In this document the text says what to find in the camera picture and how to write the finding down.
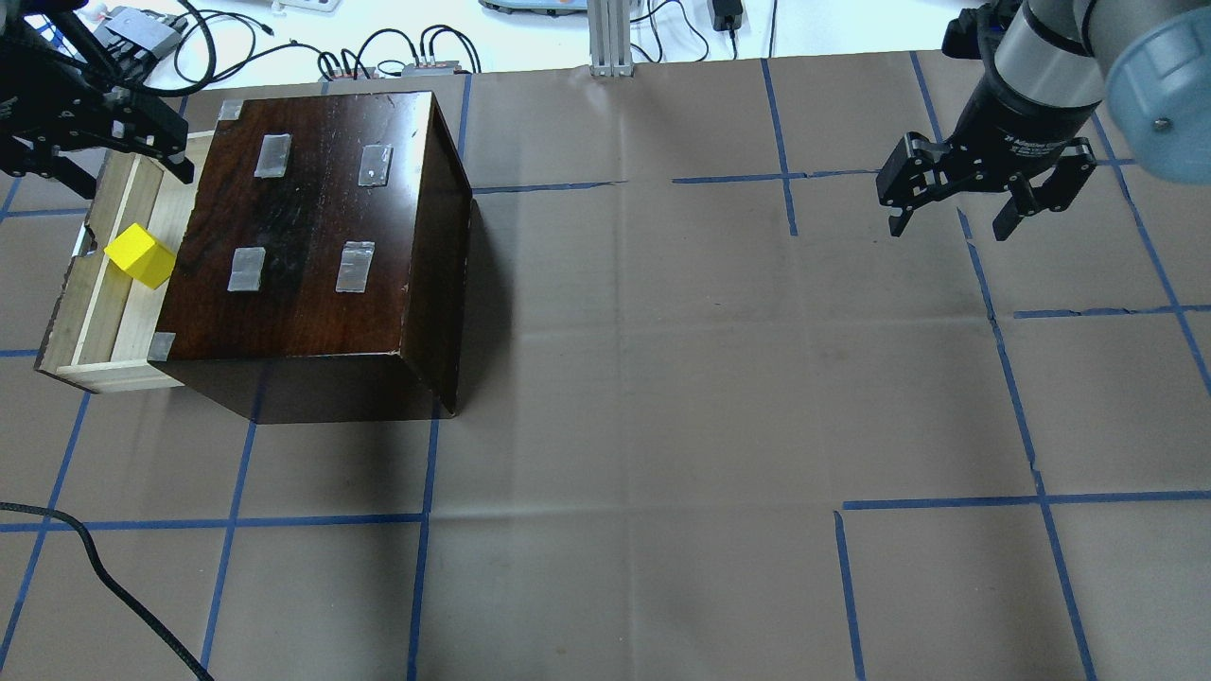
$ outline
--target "wooden block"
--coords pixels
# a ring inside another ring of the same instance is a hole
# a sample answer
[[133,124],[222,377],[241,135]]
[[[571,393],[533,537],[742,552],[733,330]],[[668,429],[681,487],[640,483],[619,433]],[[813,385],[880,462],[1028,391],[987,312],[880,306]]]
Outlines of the wooden block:
[[[210,139],[210,132],[190,136],[185,154],[195,165],[206,160]],[[114,151],[107,156],[85,218],[97,250],[71,259],[34,365],[38,371],[93,393],[180,385],[147,362],[166,287],[130,286],[103,248],[130,224],[124,221],[137,218],[176,251],[196,190],[196,184],[182,184],[148,159]]]
[[[258,177],[282,135],[285,172]],[[358,183],[367,145],[392,148],[385,185]],[[432,93],[247,101],[214,132],[151,364],[258,423],[453,413],[470,217]],[[363,292],[338,291],[349,242],[374,245]],[[237,248],[264,248],[258,290],[229,291]]]

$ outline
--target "white table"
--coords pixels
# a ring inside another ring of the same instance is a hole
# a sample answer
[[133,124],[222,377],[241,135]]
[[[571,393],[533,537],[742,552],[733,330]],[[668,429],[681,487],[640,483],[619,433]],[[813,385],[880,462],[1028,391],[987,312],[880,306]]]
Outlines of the white table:
[[[173,0],[127,0],[125,4],[180,11]],[[963,7],[980,4],[978,0],[780,0],[775,56],[935,50],[941,45],[947,22]],[[119,5],[110,2],[111,7]],[[271,25],[276,35],[258,36],[258,50],[291,39],[332,52],[342,47],[356,50],[379,28],[397,28],[415,40],[424,27],[446,23],[475,41],[487,71],[570,68],[589,63],[589,25],[584,15],[558,18],[529,12],[504,15],[484,8],[476,0],[343,0],[332,13],[287,8],[283,16],[270,12],[269,0],[201,0],[195,5],[245,12]],[[771,5],[773,0],[746,0],[745,23],[737,32],[740,58],[767,56]],[[708,58],[730,59],[731,45],[727,34],[711,30],[707,0],[685,0],[685,7],[694,25],[711,44]],[[694,61],[702,53],[701,41],[685,28],[676,6],[659,12],[658,28],[668,61]],[[235,22],[216,27],[220,64],[231,64],[247,53],[247,35],[248,32]],[[655,46],[647,22],[636,24],[632,39],[645,47]],[[407,55],[407,47],[397,36],[381,36],[367,51],[365,61],[374,64]],[[450,35],[440,39],[437,55],[467,64],[463,47]],[[182,63],[186,73],[202,73],[206,51],[200,34],[190,39]],[[249,64],[219,86],[306,82],[316,78],[315,56],[310,51],[286,50]],[[161,65],[149,82],[162,87],[180,85],[171,65]]]

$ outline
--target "power adapter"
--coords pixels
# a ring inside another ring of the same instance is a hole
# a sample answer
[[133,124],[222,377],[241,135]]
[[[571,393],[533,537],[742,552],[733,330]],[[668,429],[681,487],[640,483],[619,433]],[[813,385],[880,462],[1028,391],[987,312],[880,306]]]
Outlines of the power adapter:
[[711,25],[727,33],[745,23],[745,6],[741,0],[711,0]]

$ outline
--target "black cable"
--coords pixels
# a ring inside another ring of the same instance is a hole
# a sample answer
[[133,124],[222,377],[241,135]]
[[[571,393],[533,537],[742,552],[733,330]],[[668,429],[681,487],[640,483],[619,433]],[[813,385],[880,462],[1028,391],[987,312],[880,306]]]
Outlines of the black cable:
[[211,79],[211,82],[222,82],[222,81],[224,81],[224,80],[234,76],[235,74],[240,73],[240,69],[242,69],[243,67],[248,65],[249,63],[256,62],[257,59],[260,59],[262,57],[268,57],[269,55],[272,55],[274,52],[280,52],[282,50],[289,50],[291,47],[305,47],[308,50],[311,50],[316,55],[323,55],[325,53],[323,50],[320,50],[315,45],[308,45],[306,42],[299,42],[298,40],[291,40],[289,42],[287,42],[285,45],[275,45],[274,47],[270,47],[269,50],[265,50],[263,52],[257,52],[252,57],[248,57],[247,59],[243,59],[242,62],[239,62],[239,63],[235,63],[235,64],[228,67],[223,71],[216,74],[214,78]]
[[[199,12],[208,16],[206,22],[219,22],[223,19],[233,19],[240,22],[245,28],[248,29],[248,35],[251,38],[251,41],[248,45],[248,55],[245,57],[245,59],[252,57],[257,52],[257,28],[260,28],[260,30],[265,32],[266,35],[274,35],[272,27],[262,23],[253,17],[249,17],[248,15],[242,15],[240,12],[222,12],[219,10],[199,10]],[[197,29],[197,25],[199,24],[193,24],[188,29],[185,29],[185,33],[183,33],[180,36],[180,42],[177,45],[177,48],[172,53],[172,69],[177,71],[177,76],[180,78],[180,80],[184,80],[186,82],[201,82],[201,80],[194,80],[193,78],[186,76],[184,71],[180,70],[182,47]]]
[[[397,71],[395,71],[395,73],[392,73],[392,71],[389,71],[389,70],[386,70],[386,69],[384,69],[384,68],[383,68],[383,64],[398,64],[398,65],[400,65],[400,70],[397,70]],[[383,61],[381,61],[381,62],[379,62],[379,63],[378,63],[378,64],[377,64],[377,65],[375,65],[374,68],[375,68],[375,69],[377,69],[377,70],[378,70],[379,73],[381,73],[381,74],[386,74],[386,75],[390,75],[390,76],[396,76],[396,78],[398,78],[398,76],[403,75],[403,69],[404,69],[404,68],[407,68],[407,65],[408,65],[408,64],[406,64],[406,63],[401,62],[400,59],[383,59]]]
[[415,63],[418,65],[420,64],[420,55],[424,55],[424,45],[425,45],[424,44],[424,38],[421,38],[421,44],[420,44],[421,52],[420,52],[420,55],[418,55],[417,53],[417,45],[412,41],[411,38],[408,38],[408,34],[403,33],[400,29],[395,29],[395,28],[380,28],[380,29],[375,30],[374,33],[372,33],[371,36],[367,38],[362,42],[362,46],[357,50],[357,61],[361,62],[362,56],[366,55],[366,48],[369,47],[371,42],[373,42],[375,38],[378,38],[380,35],[386,35],[386,34],[398,35],[404,41],[407,41],[408,42],[408,51],[412,52],[412,61],[413,61],[413,63]]
[[[354,58],[352,65],[349,64],[346,56]],[[346,47],[340,48],[340,64],[345,67],[345,75],[352,76],[354,80],[357,80],[358,68],[362,69],[362,74],[366,75],[366,80],[371,79],[371,71],[366,68],[366,64],[362,63],[362,56],[360,53],[355,55],[352,50]]]
[[774,8],[769,12],[769,53],[767,57],[774,58],[774,36],[777,34],[777,0],[774,0]]
[[647,50],[644,50],[643,47],[639,47],[635,42],[631,44],[631,50],[638,50],[639,55],[642,55],[643,58],[648,61],[648,63],[655,63],[656,62],[656,59],[652,58],[652,55],[648,55]]
[[656,41],[656,61],[665,61],[665,44],[660,41],[660,30],[656,29],[656,17],[650,15],[652,0],[648,0],[648,25],[652,27],[652,38]]
[[453,27],[446,25],[446,24],[434,24],[431,27],[425,28],[425,30],[420,32],[420,55],[421,56],[425,55],[425,36],[429,34],[430,30],[434,32],[434,34],[429,36],[429,57],[430,58],[432,58],[436,55],[436,52],[434,52],[434,41],[437,40],[437,36],[441,35],[441,34],[443,34],[443,33],[453,33],[459,39],[459,42],[463,44],[463,48],[466,50],[467,57],[471,58],[471,70],[472,70],[472,73],[483,73],[483,63],[480,61],[480,51],[475,48],[475,42],[472,42],[471,39],[467,38],[465,33],[463,33],[463,32],[460,32],[460,30],[458,30],[458,29],[455,29]]
[[685,25],[688,25],[689,29],[694,33],[694,35],[696,35],[698,39],[702,41],[702,47],[706,48],[706,51],[702,52],[702,56],[699,57],[699,58],[696,58],[696,59],[694,59],[694,61],[695,62],[705,62],[706,58],[711,56],[711,44],[706,40],[705,35],[702,35],[701,33],[698,32],[696,28],[694,28],[694,23],[689,21],[689,12],[685,11],[685,5],[681,0],[665,0],[665,1],[666,2],[677,2],[677,6],[681,7],[681,10],[682,10],[682,18],[685,19]]
[[197,658],[189,652],[189,648],[186,648],[184,643],[182,643],[180,640],[177,639],[172,631],[170,631],[168,628],[156,618],[156,616],[151,614],[151,611],[149,611],[147,606],[140,603],[138,599],[132,596],[130,591],[124,589],[122,585],[109,574],[105,566],[101,562],[101,555],[97,554],[97,544],[93,543],[92,534],[88,533],[88,528],[85,527],[82,522],[54,509],[13,504],[10,502],[0,502],[0,510],[53,517],[68,523],[71,530],[75,530],[76,534],[80,536],[80,540],[84,542],[84,550],[88,555],[88,563],[92,566],[92,571],[97,573],[97,578],[101,579],[101,583],[104,584],[107,589],[113,591],[120,601],[126,603],[126,607],[134,611],[134,614],[139,616],[139,619],[150,626],[151,630],[155,631],[156,636],[160,636],[160,640],[172,648],[172,652],[177,653],[177,657],[185,663],[185,666],[189,668],[189,671],[191,671],[199,681],[214,681],[214,677],[206,671],[206,668],[202,666],[202,663],[197,662]]
[[337,62],[337,56],[332,52],[325,52],[320,50],[315,57],[315,68],[320,69],[320,76],[327,81],[337,80],[339,75],[337,71],[340,70],[340,63]]
[[706,51],[702,52],[702,56],[699,57],[699,58],[696,58],[696,59],[694,59],[694,61],[695,62],[704,62],[704,61],[706,61],[706,58],[711,56],[711,44],[710,44],[710,41],[706,40],[705,35],[702,35],[701,33],[699,33],[699,30],[696,28],[694,28],[694,22],[689,21],[689,12],[685,11],[685,5],[682,2],[682,0],[664,0],[661,4],[656,5],[655,10],[652,10],[650,12],[648,12],[647,15],[643,15],[642,17],[636,17],[636,18],[631,19],[631,23],[638,23],[638,22],[642,22],[643,19],[652,18],[653,16],[656,15],[656,12],[659,12],[666,5],[677,5],[678,7],[681,7],[682,18],[685,19],[685,25],[689,27],[689,30],[694,35],[696,35],[699,40],[702,41],[702,46],[706,48]]
[[636,17],[636,18],[631,19],[631,23],[637,24],[637,23],[642,22],[643,19],[649,19],[649,18],[654,17],[655,13],[659,12],[661,8],[664,8],[665,5],[668,5],[668,4],[672,4],[672,2],[679,2],[679,0],[664,0],[664,2],[656,5],[655,10],[649,10],[647,15],[643,15],[642,17]]
[[218,55],[214,48],[214,36],[211,35],[211,29],[210,27],[206,25],[206,21],[199,13],[197,8],[194,7],[194,5],[189,2],[189,0],[177,0],[177,2],[185,8],[185,11],[189,13],[190,17],[194,18],[195,22],[201,24],[202,36],[206,39],[206,55],[208,59],[206,64],[206,75],[202,78],[202,80],[193,85],[189,85],[186,87],[165,90],[160,87],[150,87],[131,80],[124,80],[120,76],[115,76],[115,74],[109,73],[107,69],[101,69],[92,64],[88,64],[87,62],[81,62],[73,57],[69,57],[68,55],[61,53],[58,50],[47,47],[46,45],[36,45],[33,42],[27,42],[24,40],[12,38],[7,34],[0,34],[0,42],[4,42],[13,47],[21,47],[22,50],[25,50],[28,52],[42,55],[48,59],[61,62],[68,64],[69,67],[79,69],[80,73],[82,74],[91,75],[110,85],[130,90],[131,92],[139,92],[142,95],[151,95],[155,97],[184,97],[186,95],[200,92],[203,87],[206,87],[206,85],[210,84],[211,78],[214,75],[216,63],[218,62]]

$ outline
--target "table surface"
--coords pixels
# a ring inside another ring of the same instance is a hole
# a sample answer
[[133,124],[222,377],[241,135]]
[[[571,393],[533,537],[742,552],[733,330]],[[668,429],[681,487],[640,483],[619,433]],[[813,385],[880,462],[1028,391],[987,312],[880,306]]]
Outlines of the table surface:
[[[1102,118],[1069,211],[1000,244],[1005,196],[964,195],[889,238],[872,170],[980,75],[414,81],[483,216],[447,420],[35,374],[84,202],[0,177],[0,498],[92,523],[220,680],[1205,677],[1211,198]],[[4,677],[183,677],[63,530],[0,519]]]

